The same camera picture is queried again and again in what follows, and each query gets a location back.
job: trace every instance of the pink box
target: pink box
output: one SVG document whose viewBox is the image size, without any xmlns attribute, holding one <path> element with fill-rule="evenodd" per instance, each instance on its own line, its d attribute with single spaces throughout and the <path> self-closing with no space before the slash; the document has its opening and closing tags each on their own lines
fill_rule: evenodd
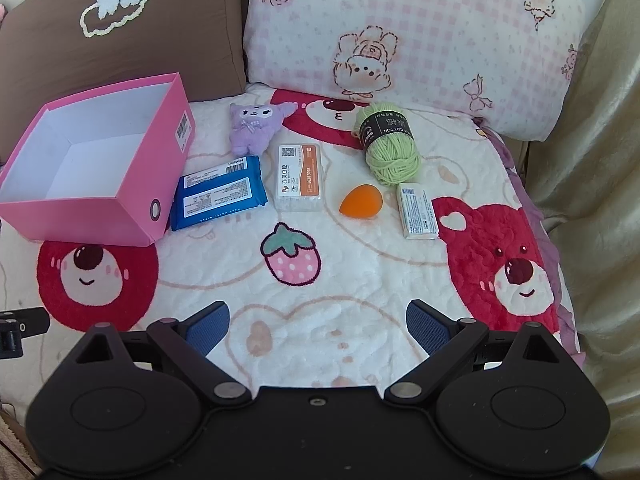
<svg viewBox="0 0 640 480">
<path fill-rule="evenodd" d="M 48 103 L 0 173 L 0 216 L 32 240 L 151 245 L 194 131 L 177 73 Z"/>
</svg>

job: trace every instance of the green yarn ball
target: green yarn ball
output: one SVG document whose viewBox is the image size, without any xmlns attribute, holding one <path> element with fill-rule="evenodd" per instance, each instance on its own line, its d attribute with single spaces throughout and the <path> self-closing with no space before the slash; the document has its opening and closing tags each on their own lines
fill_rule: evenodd
<svg viewBox="0 0 640 480">
<path fill-rule="evenodd" d="M 402 114 L 402 109 L 391 103 L 373 103 L 361 108 L 353 127 L 356 136 L 362 123 L 376 112 Z M 420 154 L 415 141 L 399 132 L 374 140 L 365 154 L 365 160 L 373 176 L 385 186 L 397 186 L 407 182 L 420 169 Z"/>
</svg>

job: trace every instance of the pink strawberry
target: pink strawberry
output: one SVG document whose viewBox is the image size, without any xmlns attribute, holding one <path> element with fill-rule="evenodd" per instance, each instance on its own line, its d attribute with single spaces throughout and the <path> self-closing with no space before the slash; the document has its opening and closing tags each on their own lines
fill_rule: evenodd
<svg viewBox="0 0 640 480">
<path fill-rule="evenodd" d="M 320 274 L 320 254 L 316 242 L 302 231 L 278 222 L 260 246 L 273 277 L 285 285 L 313 283 Z"/>
</svg>

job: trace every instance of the blue gripper pad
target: blue gripper pad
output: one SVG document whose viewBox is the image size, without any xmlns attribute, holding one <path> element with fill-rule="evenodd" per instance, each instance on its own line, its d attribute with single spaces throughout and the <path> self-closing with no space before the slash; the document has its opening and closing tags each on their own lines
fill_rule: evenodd
<svg viewBox="0 0 640 480">
<path fill-rule="evenodd" d="M 183 321 L 181 336 L 201 355 L 206 356 L 229 330 L 229 307 L 218 301 Z"/>
<path fill-rule="evenodd" d="M 406 327 L 429 355 L 446 345 L 459 330 L 455 321 L 419 300 L 413 300 L 406 308 Z"/>
</svg>

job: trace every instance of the blue wet wipes package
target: blue wet wipes package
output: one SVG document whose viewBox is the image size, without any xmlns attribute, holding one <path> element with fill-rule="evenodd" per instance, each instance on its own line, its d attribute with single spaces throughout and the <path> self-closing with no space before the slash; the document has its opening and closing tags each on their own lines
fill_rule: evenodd
<svg viewBox="0 0 640 480">
<path fill-rule="evenodd" d="M 177 231 L 266 203 L 260 159 L 244 156 L 180 177 L 171 206 L 171 229 Z"/>
</svg>

